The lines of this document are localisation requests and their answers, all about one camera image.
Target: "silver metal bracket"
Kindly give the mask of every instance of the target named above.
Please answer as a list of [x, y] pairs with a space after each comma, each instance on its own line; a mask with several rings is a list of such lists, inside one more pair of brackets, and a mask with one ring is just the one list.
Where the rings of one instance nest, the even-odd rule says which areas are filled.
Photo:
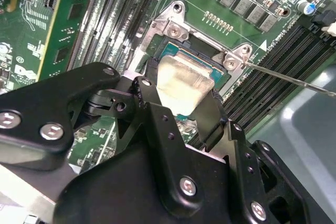
[[250, 44], [242, 44], [232, 51], [215, 55], [212, 60], [223, 65], [231, 78], [220, 89], [219, 94], [225, 93], [236, 83], [244, 72], [244, 63], [249, 60], [252, 55], [252, 46]]

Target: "black plastic bracket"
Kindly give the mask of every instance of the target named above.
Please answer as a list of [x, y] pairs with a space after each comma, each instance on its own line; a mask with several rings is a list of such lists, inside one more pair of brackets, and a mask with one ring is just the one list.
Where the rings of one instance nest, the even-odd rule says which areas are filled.
[[[13, 112], [20, 123], [0, 129], [0, 163], [53, 170], [60, 167], [74, 139], [74, 125], [86, 99], [114, 88], [119, 74], [103, 63], [92, 63], [0, 96], [0, 113]], [[58, 125], [63, 134], [46, 140], [40, 129]]]
[[[229, 211], [232, 220], [236, 223], [279, 223], [269, 210], [257, 156], [248, 147], [244, 130], [229, 121], [224, 131], [223, 138], [210, 153], [224, 158], [230, 166]], [[254, 202], [261, 207], [262, 215], [254, 213]]]

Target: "hole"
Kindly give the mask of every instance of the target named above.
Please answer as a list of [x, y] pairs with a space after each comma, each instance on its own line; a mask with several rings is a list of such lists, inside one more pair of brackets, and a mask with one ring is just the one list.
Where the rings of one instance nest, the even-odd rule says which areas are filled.
[[247, 170], [251, 173], [251, 174], [253, 174], [254, 173], [254, 170], [253, 170], [253, 168], [252, 167], [249, 167], [249, 168], [247, 168]]
[[72, 118], [73, 118], [73, 115], [75, 114], [75, 112], [74, 111], [70, 111], [69, 112], [69, 117], [70, 117], [70, 120], [72, 120]]
[[174, 135], [173, 133], [169, 133], [169, 134], [168, 134], [168, 138], [169, 138], [170, 140], [174, 140], [174, 139], [175, 139], [175, 135]]
[[114, 107], [118, 112], [122, 112], [125, 110], [126, 104], [123, 102], [118, 102]]
[[173, 9], [174, 9], [174, 12], [180, 13], [182, 11], [182, 6], [179, 4], [175, 4]]
[[151, 82], [149, 80], [146, 79], [142, 79], [142, 83], [145, 84], [146, 86], [151, 86]]
[[269, 210], [274, 214], [275, 218], [281, 223], [291, 223], [288, 204], [282, 197], [277, 197], [269, 204]]
[[285, 9], [284, 12], [282, 13], [283, 18], [287, 18], [290, 15], [290, 9]]
[[268, 193], [277, 185], [277, 177], [260, 158], [259, 158], [259, 169], [261, 179], [263, 180], [262, 183], [264, 185], [265, 193]]
[[249, 47], [243, 47], [243, 49], [242, 49], [242, 53], [243, 54], [248, 54], [248, 53], [250, 53], [251, 52], [251, 50], [250, 50], [250, 48]]
[[103, 71], [109, 74], [110, 76], [114, 76], [114, 71], [112, 68], [105, 68]]

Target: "black memory slot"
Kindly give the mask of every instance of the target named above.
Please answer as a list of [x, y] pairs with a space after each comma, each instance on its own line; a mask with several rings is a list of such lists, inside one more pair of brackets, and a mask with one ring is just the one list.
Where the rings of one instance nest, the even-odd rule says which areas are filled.
[[[273, 71], [281, 72], [283, 74], [289, 74], [288, 70], [291, 70], [292, 63], [295, 59], [298, 59], [298, 56], [301, 55], [307, 47], [314, 41], [313, 35], [308, 33], [307, 37], [303, 40], [297, 40], [296, 43], [292, 44], [293, 50], [291, 52], [287, 52], [287, 54], [282, 55], [281, 61], [278, 64], [274, 65], [272, 68]], [[263, 83], [263, 85], [255, 85], [253, 89], [249, 91], [250, 99], [243, 101], [243, 103], [239, 104], [239, 108], [236, 108], [233, 112], [232, 116], [242, 114], [244, 108], [247, 106], [247, 103], [251, 103], [254, 100], [254, 97], [263, 96], [265, 92], [269, 92], [270, 89], [274, 87], [274, 83], [271, 82], [273, 76], [268, 74], [262, 75], [259, 80], [259, 83]]]
[[125, 5], [123, 6], [123, 9], [117, 19], [117, 22], [115, 23], [115, 26], [113, 27], [109, 38], [104, 43], [104, 50], [102, 50], [102, 53], [99, 56], [100, 61], [107, 62], [109, 55], [111, 54], [113, 45], [110, 46], [111, 41], [115, 41], [117, 36], [120, 35], [120, 31], [126, 30], [126, 28], [131, 23], [131, 20], [134, 18], [136, 14], [136, 9], [139, 8], [139, 0], [126, 0]]
[[[136, 18], [134, 18], [132, 20], [132, 24], [130, 25], [130, 28], [128, 29], [128, 32], [126, 33], [126, 39], [128, 41], [131, 41], [131, 47], [135, 48], [139, 43], [136, 43], [136, 34], [142, 24], [142, 22], [144, 21], [145, 17], [146, 17], [146, 11], [149, 9], [151, 3], [153, 0], [142, 0], [142, 3], [139, 4], [139, 14], [136, 15]], [[124, 51], [122, 50], [122, 48], [118, 49], [118, 53], [117, 53], [117, 62], [116, 65], [119, 64], [120, 60], [124, 57], [126, 57], [128, 52], [124, 53]], [[132, 60], [132, 57], [128, 57], [127, 61], [128, 63], [125, 62], [125, 65], [130, 64]]]
[[75, 45], [74, 45], [72, 53], [71, 53], [71, 58], [70, 58], [69, 65], [68, 65], [68, 71], [75, 67], [76, 59], [78, 57], [81, 46], [83, 44], [85, 31], [88, 28], [88, 25], [90, 24], [90, 19], [93, 16], [93, 10], [94, 10], [96, 2], [97, 2], [97, 0], [90, 0], [89, 1], [88, 8], [86, 10], [86, 15], [85, 15], [85, 17], [83, 19], [83, 22], [82, 22], [82, 24], [84, 24], [84, 29], [79, 30]]
[[[333, 38], [321, 38], [315, 27], [294, 25], [260, 62], [260, 66], [288, 76], [306, 80], [335, 53]], [[254, 70], [225, 101], [230, 119], [238, 122], [246, 132], [265, 116], [282, 105], [296, 85]]]
[[107, 20], [109, 18], [109, 15], [111, 14], [111, 10], [115, 1], [116, 0], [106, 0], [106, 2], [104, 3], [103, 13], [99, 18], [96, 27], [97, 29], [93, 30], [92, 33], [90, 34], [91, 39], [90, 42], [86, 45], [85, 53], [82, 55], [80, 59], [79, 62], [80, 66], [86, 65], [87, 63], [91, 62], [92, 58], [96, 55], [96, 49], [100, 39], [101, 32], [107, 23]]

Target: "green circuit board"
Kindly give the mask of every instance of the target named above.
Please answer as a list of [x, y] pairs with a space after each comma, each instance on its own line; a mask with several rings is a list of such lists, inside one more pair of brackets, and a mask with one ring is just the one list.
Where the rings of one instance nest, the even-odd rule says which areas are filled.
[[[266, 58], [304, 15], [297, 10], [303, 0], [0, 0], [0, 78], [4, 83], [0, 89], [17, 89], [93, 61], [123, 71], [132, 65], [136, 56], [131, 52], [146, 39], [153, 20], [173, 1], [185, 5], [188, 26], [227, 50], [251, 45], [254, 63]], [[335, 0], [304, 1], [320, 6]], [[165, 39], [153, 37], [137, 71], [143, 71]], [[169, 53], [176, 50], [188, 52], [180, 46], [166, 47]], [[188, 55], [197, 60], [192, 53]], [[222, 69], [213, 70], [220, 90], [229, 75]], [[245, 69], [233, 86], [222, 92], [224, 101], [250, 73]], [[113, 155], [114, 125], [113, 119], [104, 118], [76, 133], [70, 163], [86, 170]], [[184, 134], [186, 142], [194, 134], [194, 130]]]
[[[118, 32], [127, 38], [127, 27], [119, 23], [126, 24], [128, 20], [121, 16], [120, 19], [113, 22], [106, 22], [108, 13], [104, 13], [104, 5], [111, 3], [123, 3], [124, 9], [131, 9], [133, 0], [97, 0], [93, 16], [90, 22], [87, 22], [88, 30], [83, 31], [83, 40], [77, 41], [77, 52], [72, 56], [72, 67], [81, 66], [84, 63], [92, 61], [103, 61], [110, 64], [118, 71], [122, 71], [130, 65], [129, 48], [134, 41], [121, 40], [117, 43], [117, 37], [113, 36]], [[143, 19], [138, 26], [136, 41], [140, 45], [145, 40], [146, 32], [149, 30], [151, 23], [155, 20], [169, 5], [176, 0], [152, 0], [146, 7]], [[249, 4], [254, 6], [245, 14], [239, 14], [239, 0], [235, 0], [230, 6], [224, 5], [222, 0], [179, 0], [186, 7], [185, 22], [191, 27], [200, 31], [202, 34], [223, 45], [228, 50], [233, 50], [239, 45], [248, 43], [253, 48], [251, 60], [258, 63], [267, 53], [270, 52], [277, 42], [286, 34], [286, 32], [296, 23], [303, 15], [297, 10], [297, 3], [301, 0], [249, 0]], [[321, 5], [327, 0], [307, 0], [314, 5]], [[261, 9], [262, 15], [260, 20], [256, 21], [250, 17], [254, 9]], [[270, 23], [264, 22], [269, 17]], [[108, 28], [99, 30], [99, 24], [106, 22]], [[155, 35], [148, 46], [145, 55], [136, 67], [137, 71], [142, 71], [149, 57], [157, 55], [157, 49], [165, 42], [165, 36]], [[88, 54], [92, 48], [96, 48], [94, 55]], [[223, 98], [226, 100], [231, 93], [243, 82], [250, 74], [251, 70], [246, 69], [244, 74], [236, 83], [228, 89]], [[229, 76], [224, 74], [223, 82], [219, 84], [218, 89], [224, 85]], [[183, 133], [183, 137], [188, 142], [195, 135], [195, 131]]]

